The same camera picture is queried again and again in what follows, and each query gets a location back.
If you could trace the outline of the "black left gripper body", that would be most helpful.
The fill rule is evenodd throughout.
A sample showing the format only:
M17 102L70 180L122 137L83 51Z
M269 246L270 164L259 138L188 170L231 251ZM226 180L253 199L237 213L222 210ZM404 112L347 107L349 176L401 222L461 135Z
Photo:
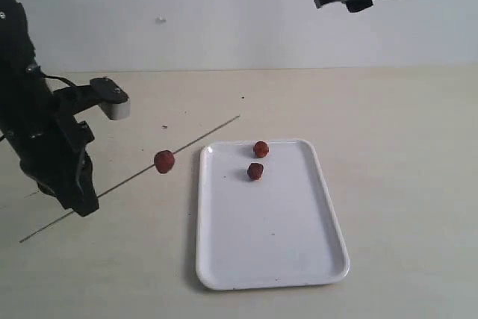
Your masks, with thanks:
M86 145L93 133L46 85L7 86L7 142L20 159L23 173L61 194L82 173L93 172Z

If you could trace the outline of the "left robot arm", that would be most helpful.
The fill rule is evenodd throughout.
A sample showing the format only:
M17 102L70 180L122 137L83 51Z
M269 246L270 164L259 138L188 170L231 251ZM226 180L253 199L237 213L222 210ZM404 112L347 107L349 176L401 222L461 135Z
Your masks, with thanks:
M90 86L68 81L51 91L46 78L35 61L23 6L1 0L1 132L41 192L86 217L99 209L86 151L94 136L75 115L99 102Z

